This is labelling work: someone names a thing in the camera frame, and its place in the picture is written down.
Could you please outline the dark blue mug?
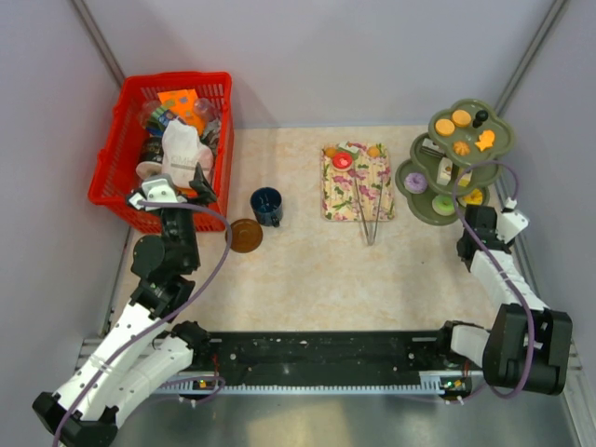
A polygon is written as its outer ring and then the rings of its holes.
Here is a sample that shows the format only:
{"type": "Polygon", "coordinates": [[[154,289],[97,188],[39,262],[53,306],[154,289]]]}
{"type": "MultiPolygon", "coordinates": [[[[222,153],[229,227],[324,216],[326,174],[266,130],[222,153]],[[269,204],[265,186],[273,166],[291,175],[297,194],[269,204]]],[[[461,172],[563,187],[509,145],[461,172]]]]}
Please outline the dark blue mug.
{"type": "Polygon", "coordinates": [[[258,224],[280,227],[283,218],[283,202],[280,192],[272,187],[262,187],[251,194],[251,209],[258,224]]]}

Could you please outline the stainless steel food tongs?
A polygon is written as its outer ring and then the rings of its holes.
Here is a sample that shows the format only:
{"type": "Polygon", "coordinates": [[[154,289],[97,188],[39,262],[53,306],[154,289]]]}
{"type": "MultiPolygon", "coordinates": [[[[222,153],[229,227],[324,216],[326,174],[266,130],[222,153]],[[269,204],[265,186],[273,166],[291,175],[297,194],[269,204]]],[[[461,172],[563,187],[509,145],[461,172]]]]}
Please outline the stainless steel food tongs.
{"type": "Polygon", "coordinates": [[[366,237],[367,245],[371,247],[376,241],[385,184],[380,180],[376,184],[376,187],[367,187],[367,191],[364,193],[365,185],[361,182],[358,171],[355,170],[353,186],[364,236],[366,237]]]}

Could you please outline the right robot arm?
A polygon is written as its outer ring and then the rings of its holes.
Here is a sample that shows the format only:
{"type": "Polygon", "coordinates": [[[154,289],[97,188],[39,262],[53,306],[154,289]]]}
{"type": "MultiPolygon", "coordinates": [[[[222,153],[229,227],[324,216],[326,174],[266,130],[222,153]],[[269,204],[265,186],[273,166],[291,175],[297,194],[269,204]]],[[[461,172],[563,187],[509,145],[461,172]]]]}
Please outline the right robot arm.
{"type": "Polygon", "coordinates": [[[493,326],[448,321],[435,344],[437,362],[448,369],[466,359],[489,386],[559,395],[566,382],[573,322],[552,310],[530,288],[511,254],[511,239],[499,235],[504,217],[528,221],[519,212],[499,214],[489,206],[466,207],[457,254],[497,307],[493,326]]]}

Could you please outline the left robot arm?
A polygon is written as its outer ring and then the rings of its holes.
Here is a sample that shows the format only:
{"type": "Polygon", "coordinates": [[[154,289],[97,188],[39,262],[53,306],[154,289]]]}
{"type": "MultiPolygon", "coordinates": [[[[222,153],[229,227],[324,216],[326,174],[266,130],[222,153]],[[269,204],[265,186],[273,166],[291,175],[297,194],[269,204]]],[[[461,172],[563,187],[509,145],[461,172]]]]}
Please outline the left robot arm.
{"type": "Polygon", "coordinates": [[[216,195],[201,167],[184,195],[170,175],[142,181],[127,197],[135,210],[158,217],[161,232],[141,237],[131,271],[139,279],[119,320],[84,365],[54,392],[41,393],[33,409],[55,446],[108,446],[129,416],[174,374],[201,369],[211,356],[206,333],[186,321],[162,345],[143,355],[167,324],[201,289],[188,275],[200,266],[194,214],[216,195]]]}

